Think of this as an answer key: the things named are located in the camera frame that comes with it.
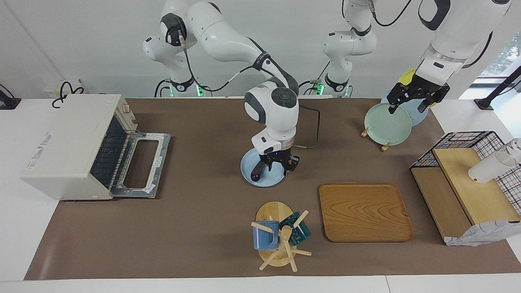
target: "black stand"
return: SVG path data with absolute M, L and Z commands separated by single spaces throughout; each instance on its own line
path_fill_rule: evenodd
M 511 75 L 509 75 L 495 90 L 493 90 L 486 98 L 484 99 L 475 99 L 474 102 L 481 110 L 494 110 L 490 106 L 492 100 L 495 99 L 504 89 L 506 89 L 514 80 L 516 80 L 521 75 L 521 66 L 519 66 Z
M 0 101 L 2 101 L 4 104 L 0 106 L 0 110 L 12 110 L 20 104 L 20 101 L 22 99 L 15 97 L 11 98 L 8 97 L 3 91 L 0 91 Z

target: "wooden cutting board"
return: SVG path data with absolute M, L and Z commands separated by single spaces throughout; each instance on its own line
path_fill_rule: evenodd
M 323 184 L 319 188 L 326 237 L 332 242 L 405 242 L 414 238 L 397 186 Z

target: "white wall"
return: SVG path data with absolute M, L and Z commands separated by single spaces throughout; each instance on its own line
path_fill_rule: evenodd
M 347 30 L 341 1 L 214 0 L 239 32 L 255 39 L 298 81 L 316 78 L 327 62 L 320 43 L 329 32 Z M 432 6 L 432 0 L 424 5 Z M 0 82 L 21 97 L 45 97 L 45 82 L 81 78 L 90 92 L 151 96 L 158 80 L 166 78 L 161 64 L 142 52 L 142 41 L 158 33 L 164 0 L 0 0 Z M 377 3 L 381 22 L 389 22 L 405 0 Z M 417 17 L 419 0 L 393 26 L 373 25 L 376 50 L 353 57 L 354 96 L 380 97 L 400 77 L 418 65 L 433 37 Z M 448 98 L 455 99 L 521 29 L 521 3 L 512 7 L 496 30 L 489 50 L 475 66 L 450 82 Z M 197 45 L 189 50 L 200 80 L 219 86 L 243 68 L 220 63 Z M 263 77 L 245 72 L 220 95 L 243 95 Z

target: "white table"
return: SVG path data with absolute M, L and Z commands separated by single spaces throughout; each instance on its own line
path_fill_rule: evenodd
M 22 281 L 58 203 L 18 178 L 58 111 L 50 103 L 23 100 L 0 112 L 0 292 L 521 292 L 521 274 Z M 473 101 L 447 100 L 433 112 L 445 132 L 494 130 L 512 138 Z M 521 259 L 521 236 L 508 242 Z

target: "mug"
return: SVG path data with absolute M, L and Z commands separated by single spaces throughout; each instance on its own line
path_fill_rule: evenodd
M 279 222 L 256 221 L 256 223 L 271 228 L 274 234 L 253 227 L 253 248 L 256 250 L 273 250 L 279 248 Z
M 292 229 L 291 237 L 289 240 L 289 243 L 291 246 L 297 246 L 304 242 L 307 238 L 310 237 L 311 232 L 306 226 L 306 223 L 304 221 L 300 222 L 300 224 L 293 228 L 293 224 L 295 224 L 296 220 L 300 217 L 300 212 L 295 212 L 291 216 L 285 218 L 280 222 L 279 229 L 282 229 L 284 226 L 290 226 Z

